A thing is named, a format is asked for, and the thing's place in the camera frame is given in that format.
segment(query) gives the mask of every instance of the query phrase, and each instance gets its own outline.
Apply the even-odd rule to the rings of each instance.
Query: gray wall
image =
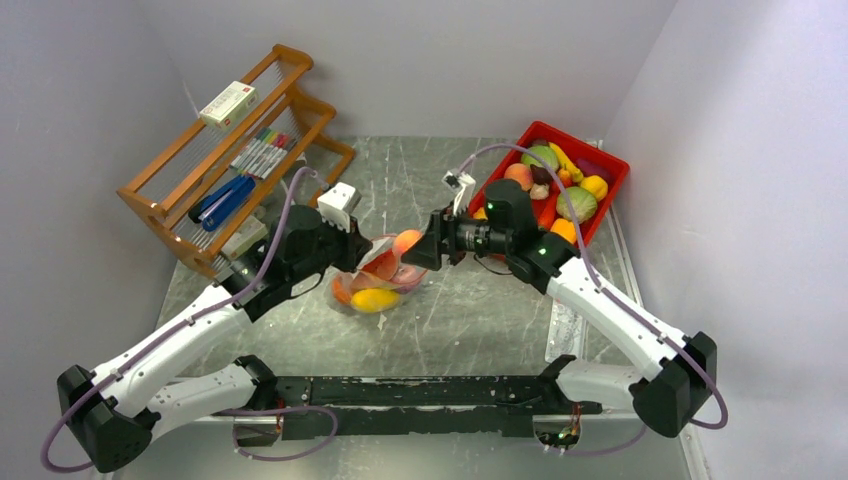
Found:
[[[716,479],[848,472],[845,25],[839,0],[681,0],[606,137],[646,305],[719,344]]]
[[[675,0],[139,0],[198,106],[283,43],[362,135],[600,137]]]
[[[114,191],[193,114],[135,3],[0,11],[0,478],[53,478],[38,450],[56,376],[148,334],[174,265]],[[85,455],[64,432],[53,458]]]

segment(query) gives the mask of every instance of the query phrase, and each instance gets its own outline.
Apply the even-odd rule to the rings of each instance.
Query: gray table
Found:
[[[369,236],[423,228],[429,212],[444,207],[451,194],[441,183],[458,166],[495,138],[366,137],[346,139],[357,157],[342,181],[362,191],[356,210]],[[319,171],[330,164],[320,151],[307,152]],[[478,159],[471,170],[478,183],[491,174],[506,151]],[[315,185],[298,198],[306,200]],[[278,209],[269,208],[266,219]],[[590,246],[600,272],[632,292],[614,219],[604,219]],[[501,268],[496,262],[492,268]],[[185,308],[208,284],[181,264],[159,320]],[[484,270],[471,259],[430,272],[422,287],[383,315],[340,308],[325,281],[313,292],[281,304],[252,328],[226,339],[183,376],[201,376],[225,367],[240,355],[255,354],[277,375],[483,375],[534,374],[546,365],[551,299],[509,276]],[[583,341],[584,357],[627,364],[621,352],[592,328]]]

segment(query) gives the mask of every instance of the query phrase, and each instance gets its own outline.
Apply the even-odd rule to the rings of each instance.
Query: gray stone surface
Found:
[[[505,139],[374,137],[342,139],[357,157],[342,176],[363,199],[356,210],[368,236],[423,228],[431,210],[451,194],[442,175],[475,149]],[[328,158],[308,152],[310,166],[328,171]],[[483,155],[472,169],[482,183],[505,151]],[[300,189],[306,201],[315,186]],[[277,215],[279,202],[268,206]],[[591,247],[598,270],[626,290],[627,270],[606,218]],[[504,267],[496,262],[492,268]],[[159,324],[173,317],[208,284],[178,264]],[[189,366],[183,376],[216,371],[244,354],[259,356],[277,375],[482,375],[535,374],[546,365],[551,300],[509,276],[497,276],[471,259],[430,272],[406,301],[384,314],[340,308],[325,281],[311,293],[274,308],[252,328],[226,339]],[[589,329],[585,356],[626,364],[620,351]]]

